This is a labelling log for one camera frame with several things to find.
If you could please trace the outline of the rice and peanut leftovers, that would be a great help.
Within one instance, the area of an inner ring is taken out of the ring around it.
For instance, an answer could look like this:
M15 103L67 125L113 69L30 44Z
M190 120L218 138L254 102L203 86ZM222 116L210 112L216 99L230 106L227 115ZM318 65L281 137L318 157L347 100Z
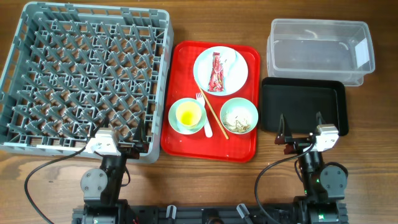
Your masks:
M233 108L223 116L223 124L232 133L246 133L251 128L251 114L245 108Z

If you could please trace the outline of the light blue food bowl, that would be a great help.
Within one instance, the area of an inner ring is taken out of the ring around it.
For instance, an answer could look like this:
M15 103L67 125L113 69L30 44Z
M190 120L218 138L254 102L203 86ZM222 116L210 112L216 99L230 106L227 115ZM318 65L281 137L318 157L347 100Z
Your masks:
M254 128L257 126L257 122L259 120L259 113L258 113L256 106L251 101L249 101L245 98L232 98L223 104L223 106L221 107L221 110L220 110L220 118L221 118L222 125L226 128L226 126L223 124L223 116L225 115L225 113L227 111L229 111L230 109L233 109L233 108L245 108L251 114L251 128L249 129L249 131L246 133L233 133L233 134L247 134L247 133L250 133L252 130L254 130Z

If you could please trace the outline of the light green bowl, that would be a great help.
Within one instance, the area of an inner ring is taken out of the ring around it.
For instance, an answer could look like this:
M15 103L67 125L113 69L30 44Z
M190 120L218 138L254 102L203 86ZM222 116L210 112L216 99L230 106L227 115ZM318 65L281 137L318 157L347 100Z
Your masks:
M187 129L187 128L183 127L183 126L177 121L177 118L176 118L176 109L177 109L177 107L178 107L181 103L186 102L186 101L194 101L194 102L196 102L196 103L200 106L200 108L201 108L201 119L200 119L199 123L198 123L194 128L192 128L192 129ZM172 127L176 132L178 132L178 133L180 133L180 134L184 134L184 135L194 134L194 133L198 132L199 130L201 130L201 128L204 127L206 118L207 118L207 115L206 115L206 110L205 110L205 108L204 108L197 100L195 100L195 99L193 99L193 98L182 98L182 99L180 99L180 100L177 100L177 101L170 107L170 109L169 109L169 115L168 115L168 120L169 120L169 123L170 123L171 127Z

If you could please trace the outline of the yellow plastic cup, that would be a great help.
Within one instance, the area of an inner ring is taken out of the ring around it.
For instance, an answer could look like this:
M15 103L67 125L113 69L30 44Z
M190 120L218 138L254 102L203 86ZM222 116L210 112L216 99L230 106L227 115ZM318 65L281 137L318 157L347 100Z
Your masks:
M181 103L176 109L177 121L185 128L194 128L201 119L201 108L194 101Z

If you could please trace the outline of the white plastic fork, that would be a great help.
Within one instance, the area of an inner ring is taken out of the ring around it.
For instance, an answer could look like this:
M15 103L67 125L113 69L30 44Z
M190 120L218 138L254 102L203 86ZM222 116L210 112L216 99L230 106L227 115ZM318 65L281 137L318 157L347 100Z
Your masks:
M201 93L197 93L196 95L196 100L203 106L205 107L205 99L203 97L203 95ZM213 136L213 131L211 129L210 123L208 118L206 118L205 120L205 124L204 124L204 131L205 131L205 136L207 138L211 138Z

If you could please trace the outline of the red snack wrapper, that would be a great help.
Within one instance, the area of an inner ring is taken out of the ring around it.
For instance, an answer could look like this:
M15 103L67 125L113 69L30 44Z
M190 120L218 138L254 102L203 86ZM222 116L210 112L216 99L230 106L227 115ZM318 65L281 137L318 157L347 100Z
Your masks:
M219 52L213 52L212 70L208 83L208 91L221 92L224 91L224 74L221 64L221 55Z

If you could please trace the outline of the white napkin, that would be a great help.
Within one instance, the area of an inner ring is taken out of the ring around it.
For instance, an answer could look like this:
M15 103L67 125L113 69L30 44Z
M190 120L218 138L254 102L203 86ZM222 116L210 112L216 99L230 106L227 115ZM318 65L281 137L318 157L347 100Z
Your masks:
M229 73L230 68L235 63L237 58L237 53L234 49L226 50L221 54L221 64L223 66L224 74Z

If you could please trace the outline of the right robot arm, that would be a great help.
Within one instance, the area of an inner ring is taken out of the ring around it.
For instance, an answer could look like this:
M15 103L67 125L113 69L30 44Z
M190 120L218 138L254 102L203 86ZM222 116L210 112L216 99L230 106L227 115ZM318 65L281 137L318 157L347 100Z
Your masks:
M295 223L348 223L345 198L348 170L337 162L324 162L322 153L332 149L339 138L334 124L327 124L321 113L318 125L305 138L294 138L284 115L280 116L275 143L285 145L285 154L298 155L304 196L294 198Z

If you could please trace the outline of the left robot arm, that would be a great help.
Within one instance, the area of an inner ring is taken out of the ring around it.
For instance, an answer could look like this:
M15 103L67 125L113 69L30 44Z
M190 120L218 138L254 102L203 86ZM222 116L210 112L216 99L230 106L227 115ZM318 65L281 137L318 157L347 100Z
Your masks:
M138 159L141 153L149 150L145 124L142 119L139 120L133 134L135 143L130 147L119 145L118 132L108 124L109 119L105 118L86 145L97 154L105 149L108 152L101 155L100 167L85 172L80 180L85 204L83 210L73 211L73 223L139 223L138 216L126 199L119 198L119 193L124 186L123 175L128 173L127 160Z

